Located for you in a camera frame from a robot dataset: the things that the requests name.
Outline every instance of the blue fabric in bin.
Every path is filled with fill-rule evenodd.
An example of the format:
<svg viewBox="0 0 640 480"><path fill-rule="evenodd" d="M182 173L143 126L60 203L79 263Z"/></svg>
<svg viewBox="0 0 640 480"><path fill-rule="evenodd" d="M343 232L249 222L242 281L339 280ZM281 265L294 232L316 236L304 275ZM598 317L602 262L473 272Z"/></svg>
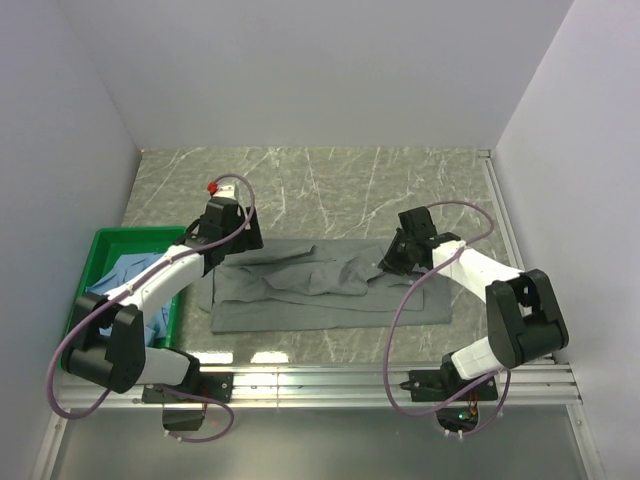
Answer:
<svg viewBox="0 0 640 480"><path fill-rule="evenodd" d="M94 285L87 287L87 292L102 295L112 288L119 287L155 263L161 256L161 253L135 253L131 255L122 255L118 258L118 261L109 273L98 280ZM149 322L146 322L147 325L144 327L144 344L147 347L152 346L156 339L165 338L167 336L170 308L171 300L164 304L160 311L157 312ZM111 328L100 329L100 333L102 335L109 336L111 335Z"/></svg>

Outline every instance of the marble tabletop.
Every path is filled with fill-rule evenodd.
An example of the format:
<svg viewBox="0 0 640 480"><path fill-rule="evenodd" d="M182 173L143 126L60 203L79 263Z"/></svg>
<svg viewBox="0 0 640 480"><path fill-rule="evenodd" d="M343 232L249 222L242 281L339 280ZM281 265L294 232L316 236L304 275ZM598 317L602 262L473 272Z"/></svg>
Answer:
<svg viewBox="0 0 640 480"><path fill-rule="evenodd" d="M438 200L468 200L495 213L482 161L473 149L147 149L123 225L188 225L202 214L207 183L229 172L251 181L265 238L391 238L399 212ZM462 238L486 229L478 214L458 206L436 207L432 216L438 231ZM499 229L475 248L508 263ZM439 362L443 354L486 334L482 302L455 284L452 289L452 323L399 327L394 362ZM377 363L388 331L214 335L210 314L196 303L196 289L187 288L174 346L210 363Z"/></svg>

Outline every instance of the white wall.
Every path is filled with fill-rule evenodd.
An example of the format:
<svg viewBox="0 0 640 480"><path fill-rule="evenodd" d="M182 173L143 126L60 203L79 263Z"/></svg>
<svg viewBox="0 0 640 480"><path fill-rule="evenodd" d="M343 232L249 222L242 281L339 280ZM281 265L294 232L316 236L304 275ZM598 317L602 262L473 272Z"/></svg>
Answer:
<svg viewBox="0 0 640 480"><path fill-rule="evenodd" d="M608 477L640 478L640 4L576 0L497 147L529 266L546 270Z"/></svg>
<svg viewBox="0 0 640 480"><path fill-rule="evenodd" d="M51 414L44 373L96 229L139 153L53 0L0 14L0 477L26 478Z"/></svg>
<svg viewBox="0 0 640 480"><path fill-rule="evenodd" d="M60 0L144 147L493 147L570 3Z"/></svg>

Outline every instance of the purple cable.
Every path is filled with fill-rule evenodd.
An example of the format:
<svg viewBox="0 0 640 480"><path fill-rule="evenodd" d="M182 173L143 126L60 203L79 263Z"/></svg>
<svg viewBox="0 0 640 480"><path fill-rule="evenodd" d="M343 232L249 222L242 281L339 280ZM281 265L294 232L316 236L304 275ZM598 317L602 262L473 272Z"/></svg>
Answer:
<svg viewBox="0 0 640 480"><path fill-rule="evenodd" d="M427 205L427 208L436 207L436 206L439 206L439 205L463 205L463 206L466 206L466 207L470 207L470 208L473 208L474 210L476 210L477 212L479 212L481 215L483 215L488 220L489 229L487 231L481 233L480 235L476 235L475 237L470 239L467 242L467 245L471 245L472 243L475 243L475 242L477 242L479 240L482 240L483 238L488 237L495 230L495 222L493 221L493 218L491 218L491 215L489 215L489 213L487 213L486 210L484 210L482 207L479 207L478 205L475 205L475 204L473 204L471 202L465 202L463 200L447 200L447 201L431 203L431 204ZM444 261L443 263L441 263L437 267L435 267L435 268L429 270L428 272L426 272L422 277L420 277L409 288L409 290L407 290L407 293L405 293L404 297L402 297L402 300L400 301L400 304L398 305L398 308L397 308L397 310L396 310L396 312L395 312L395 314L393 316L393 321L391 322L391 326L389 327L389 334L387 336L387 341L386 341L385 346L384 346L384 354L383 354L383 358L382 358L382 379L383 379L383 382L384 382L384 390L385 390L385 392L387 394L387 398L389 399L389 403L391 403L391 406L393 406L393 408L396 411L398 411L399 413L401 413L403 415L406 415L408 417L424 417L426 415L434 414L438 410L441 410L441 409L447 407L450 403L454 402L458 398L462 397L463 395L465 395L466 393L470 392L471 390L476 388L478 385L480 385L481 383L483 383L484 381L490 379L491 377L493 377L494 375L496 375L498 373L498 372L487 373L487 374L483 375L482 377L479 377L479 378L475 379L469 385L467 385L466 387L461 389L455 395L452 395L451 397L446 399L444 402L436 405L435 407L429 408L427 410L418 411L418 412L413 411L413 410L406 410L406 409L402 408L398 404L398 402L396 402L395 398L393 398L393 393L391 392L391 383L389 382L389 356L391 355L391 346L393 344L393 334L395 333L395 330L396 330L396 328L398 326L398 322L400 320L400 315L402 315L402 311L404 310L405 305L409 301L409 298L411 297L411 295L413 295L413 293L418 288L420 288L420 286L424 282L426 282L431 277L433 277L436 273L438 273L440 270L442 270L443 268L445 268L448 265L451 265L458 258L460 258L460 256L464 252L465 248L466 247L464 247L464 246L459 248L456 251L456 253L453 254L453 256L451 258L449 258L448 260ZM511 372L507 371L507 382L505 383L505 387L504 387L504 390L503 390L503 393L502 393L502 398L500 399L500 402L498 403L493 415L483 425L478 427L476 430L473 430L474 432L483 430L490 422L492 422L497 417L500 409L504 405L504 402L505 402L505 400L507 398L507 392L509 391L510 382L511 382Z"/></svg>
<svg viewBox="0 0 640 480"><path fill-rule="evenodd" d="M46 387L45 387L46 395L47 395L47 402L49 403L49 406L51 407L51 409L57 415L59 415L62 418L66 418L67 420L77 420L77 419L80 419L80 418L84 418L84 417L86 417L88 415L91 415L93 412L95 412L96 409L102 404L102 402L104 402L105 398L107 398L107 395L109 395L109 393L111 392L111 390L106 389L104 391L104 393L102 395L100 395L98 400L96 400L96 402L91 407L89 407L86 410L83 410L82 412L78 412L78 413L67 412L56 401L55 393L53 391L53 379L54 379L54 375L55 375L55 372L56 372L56 367L57 367L57 364L58 364L58 360L62 356L62 353L67 349L67 347L69 347L69 345L71 345L71 343L73 342L75 337L78 335L78 333L80 333L80 331L82 331L82 329L86 328L87 325L89 325L89 323L91 323L91 321L94 320L102 312L104 312L108 308L112 307L116 303L119 303L122 299L126 298L128 295L132 295L133 292L136 291L138 288L140 288L147 280L152 278L156 273L158 273L160 270L162 270L164 267L169 265L174 260L179 260L181 258L184 258L184 257L188 256L188 255L193 255L195 253L200 253L200 252L204 252L206 250L210 250L212 248L219 247L220 245L222 245L222 244L228 242L229 240L232 240L235 237L237 237L238 235L240 235L240 233L242 233L242 231L246 228L246 226L249 225L249 222L251 221L251 218L253 217L253 214L254 214L255 208L256 208L256 197L255 197L255 193L253 191L253 188L251 187L251 184L249 183L249 181L246 178L244 178L241 175L237 175L235 173L227 173L225 175L220 175L218 178L216 178L214 180L214 183L218 183L221 180L224 180L226 178L236 178L236 179L240 180L242 183L244 183L246 185L247 189L249 190L249 196L251 197L251 206L249 207L249 212L247 213L247 217L245 218L244 222L242 222L242 225L240 225L233 233L227 235L223 239L220 239L218 241L209 243L207 245L203 245L201 247L197 247L197 248L194 248L194 249L191 249L191 250L185 250L184 252L180 252L180 253L174 255L173 258L171 259L171 261L163 260L163 261L157 263L155 266L150 268L149 271L146 274L144 274L142 277L140 277L140 279L138 279L135 283L133 283L131 285L131 290L125 290L122 293L120 293L120 294L116 295L115 297L111 298L107 303L105 303L104 305L101 305L100 307L96 308L93 312L91 312L89 315L87 315L85 318L83 318L80 322L78 322L78 324L75 327L73 327L73 329L67 334L67 336L62 339L62 342L60 342L60 345L58 345L58 348L56 348L55 352L53 353L53 357L51 358L51 361L49 362L49 366L47 367ZM224 405L224 408L225 408L225 410L226 409L231 410L226 405ZM231 428L231 424L232 423L233 423L233 414L231 414L231 422L230 422L228 428L225 428L225 430L223 431L223 434L226 433L229 430L229 428Z"/></svg>
<svg viewBox="0 0 640 480"><path fill-rule="evenodd" d="M161 387L165 392L170 393L171 395L175 395L176 397L179 397L179 398L185 398L187 400L195 400L202 403L208 403L210 405L217 405L219 407L224 408L229 414L229 423L227 424L227 426L224 427L224 429L221 432L216 433L215 435L211 435L210 437L190 438L190 437L183 437L182 435L178 435L177 433L169 432L170 437L173 437L176 440L179 440L185 443L206 443L206 442L211 442L213 440L217 440L218 438L222 437L225 433L227 433L229 430L231 430L231 427L233 426L233 422L235 420L235 415L233 413L233 410L231 410L231 407L229 407L229 405L219 402L218 400L214 400L213 398L201 397L200 395L191 395L189 393L179 392L178 390L171 388L168 385L158 385L158 386Z"/></svg>

